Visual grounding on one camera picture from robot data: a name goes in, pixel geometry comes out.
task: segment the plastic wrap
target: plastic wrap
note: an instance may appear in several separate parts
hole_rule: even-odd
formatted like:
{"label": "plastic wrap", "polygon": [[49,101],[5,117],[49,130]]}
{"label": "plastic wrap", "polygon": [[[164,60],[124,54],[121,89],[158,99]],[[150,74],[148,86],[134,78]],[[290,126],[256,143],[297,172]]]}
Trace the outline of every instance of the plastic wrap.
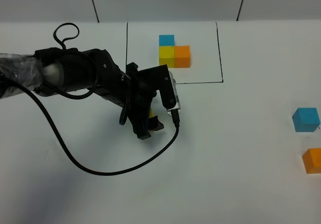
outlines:
{"label": "plastic wrap", "polygon": [[[42,63],[30,55],[0,53],[0,72],[7,78],[34,90],[42,84]],[[0,98],[22,93],[18,88],[0,85]]]}

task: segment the orange cube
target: orange cube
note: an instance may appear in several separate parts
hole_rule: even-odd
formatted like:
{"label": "orange cube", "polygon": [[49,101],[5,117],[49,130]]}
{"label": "orange cube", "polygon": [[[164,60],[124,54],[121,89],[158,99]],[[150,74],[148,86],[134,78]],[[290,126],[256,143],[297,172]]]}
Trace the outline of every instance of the orange cube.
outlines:
{"label": "orange cube", "polygon": [[308,149],[302,158],[307,174],[321,173],[321,148]]}
{"label": "orange cube", "polygon": [[175,46],[175,67],[190,67],[191,51],[189,46]]}

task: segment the table surface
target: table surface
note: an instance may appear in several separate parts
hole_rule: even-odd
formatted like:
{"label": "table surface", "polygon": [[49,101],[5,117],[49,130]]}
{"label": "table surface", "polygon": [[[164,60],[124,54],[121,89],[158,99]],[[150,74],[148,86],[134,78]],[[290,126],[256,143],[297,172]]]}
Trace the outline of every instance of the table surface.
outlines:
{"label": "table surface", "polygon": [[[321,109],[319,25],[218,22],[224,82],[178,85],[177,140],[120,176],[80,171],[31,99],[2,99],[2,223],[319,223],[321,176],[305,173],[301,155],[321,147],[320,133],[296,133],[291,119],[298,107]],[[0,48],[57,46],[55,26],[0,24]],[[106,48],[125,66],[126,24],[79,27],[83,38],[67,47]],[[152,107],[165,129],[145,141],[130,123],[118,125],[120,108],[98,96],[39,98],[75,158],[91,169],[136,165],[174,134],[159,97]]]}

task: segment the cube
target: cube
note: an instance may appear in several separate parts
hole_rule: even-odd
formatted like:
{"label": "cube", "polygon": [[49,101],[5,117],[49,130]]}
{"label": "cube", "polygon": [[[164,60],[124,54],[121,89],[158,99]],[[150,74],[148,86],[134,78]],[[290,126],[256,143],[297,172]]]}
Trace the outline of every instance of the cube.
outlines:
{"label": "cube", "polygon": [[159,47],[159,65],[175,67],[175,49],[174,47]]}
{"label": "cube", "polygon": [[321,148],[308,149],[302,159],[307,174],[321,173]]}
{"label": "cube", "polygon": [[292,119],[296,132],[314,132],[320,125],[315,107],[299,107]]}
{"label": "cube", "polygon": [[159,36],[159,46],[175,46],[174,35],[160,35]]}
{"label": "cube", "polygon": [[190,46],[175,46],[175,67],[191,66]]}

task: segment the black line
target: black line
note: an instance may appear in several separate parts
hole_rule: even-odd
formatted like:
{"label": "black line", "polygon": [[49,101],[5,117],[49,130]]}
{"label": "black line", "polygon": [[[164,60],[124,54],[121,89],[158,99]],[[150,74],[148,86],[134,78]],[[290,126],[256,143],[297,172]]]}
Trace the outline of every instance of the black line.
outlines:
{"label": "black line", "polygon": [[223,83],[223,81],[220,82],[182,82],[182,83],[176,83],[177,85],[181,85],[181,84],[203,84],[203,83]]}
{"label": "black line", "polygon": [[241,1],[241,5],[240,5],[239,13],[237,14],[237,18],[236,18],[236,21],[238,21],[238,20],[239,20],[239,17],[240,17],[240,13],[241,13],[241,10],[242,10],[242,6],[243,6],[243,1],[244,1],[244,0],[242,0],[242,1]]}
{"label": "black line", "polygon": [[219,47],[219,56],[220,56],[220,65],[221,65],[221,74],[222,74],[222,82],[224,82],[223,78],[223,69],[222,69],[222,59],[221,59],[221,49],[220,49],[220,40],[219,40],[219,28],[217,27],[217,22],[216,23],[216,34],[217,34],[217,45]]}
{"label": "black line", "polygon": [[127,67],[127,52],[128,52],[128,22],[126,27],[126,67]]}
{"label": "black line", "polygon": [[94,0],[91,0],[92,5],[94,6],[94,10],[95,10],[95,14],[96,14],[96,18],[97,18],[97,22],[99,23],[99,18],[98,18],[98,14],[97,14],[97,10],[96,10],[96,6],[95,6],[95,2]]}

